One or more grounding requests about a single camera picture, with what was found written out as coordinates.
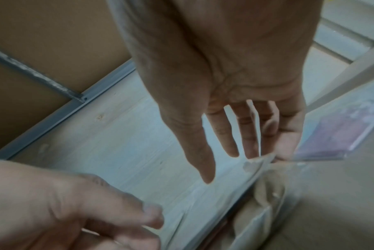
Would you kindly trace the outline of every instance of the human hand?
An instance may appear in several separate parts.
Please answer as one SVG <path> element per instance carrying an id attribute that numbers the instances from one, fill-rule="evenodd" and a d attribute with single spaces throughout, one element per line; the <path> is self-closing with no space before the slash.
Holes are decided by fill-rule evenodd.
<path id="1" fill-rule="evenodd" d="M 97 176 L 0 161 L 0 250 L 159 250 L 142 226 L 163 223 L 160 206 Z"/>
<path id="2" fill-rule="evenodd" d="M 215 176 L 205 113 L 224 150 L 239 155 L 224 107 L 236 114 L 247 158 L 290 159 L 305 114 L 302 67 L 322 0 L 108 0 L 163 121 L 205 182 Z"/>

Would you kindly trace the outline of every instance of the brown cardboard panel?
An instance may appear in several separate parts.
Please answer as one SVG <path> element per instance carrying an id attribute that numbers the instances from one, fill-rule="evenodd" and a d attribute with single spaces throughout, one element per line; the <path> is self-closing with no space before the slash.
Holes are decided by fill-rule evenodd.
<path id="1" fill-rule="evenodd" d="M 69 101 L 0 64 L 0 148 Z"/>
<path id="2" fill-rule="evenodd" d="M 0 0 L 0 49 L 76 91 L 130 58 L 104 0 Z"/>

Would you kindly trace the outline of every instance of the fingernail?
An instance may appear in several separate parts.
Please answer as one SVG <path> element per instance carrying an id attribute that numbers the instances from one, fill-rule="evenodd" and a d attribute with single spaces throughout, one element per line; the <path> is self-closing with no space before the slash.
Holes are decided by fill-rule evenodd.
<path id="1" fill-rule="evenodd" d="M 143 212 L 153 218 L 162 216 L 162 206 L 154 203 L 144 203 Z"/>

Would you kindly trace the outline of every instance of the wall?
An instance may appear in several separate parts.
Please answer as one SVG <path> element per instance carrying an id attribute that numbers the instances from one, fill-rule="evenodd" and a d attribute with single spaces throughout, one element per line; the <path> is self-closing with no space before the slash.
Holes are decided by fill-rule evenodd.
<path id="1" fill-rule="evenodd" d="M 0 0 L 0 50 L 80 92 L 130 58 L 104 0 Z M 0 64 L 0 148 L 67 101 Z"/>

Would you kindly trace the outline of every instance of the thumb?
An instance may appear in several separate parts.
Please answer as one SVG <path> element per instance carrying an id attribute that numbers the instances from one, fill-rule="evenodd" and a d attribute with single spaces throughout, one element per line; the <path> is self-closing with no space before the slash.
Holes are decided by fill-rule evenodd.
<path id="1" fill-rule="evenodd" d="M 68 190 L 58 192 L 58 198 L 50 206 L 56 219 L 89 218 L 120 227 L 146 225 L 159 229 L 163 226 L 160 205 L 145 203 L 109 185 L 76 178 L 79 180 Z"/>
<path id="2" fill-rule="evenodd" d="M 188 162 L 199 171 L 205 183 L 211 183 L 216 174 L 216 163 L 206 140 L 202 118 L 180 121 L 163 111 L 160 113 L 163 122 L 179 141 Z"/>

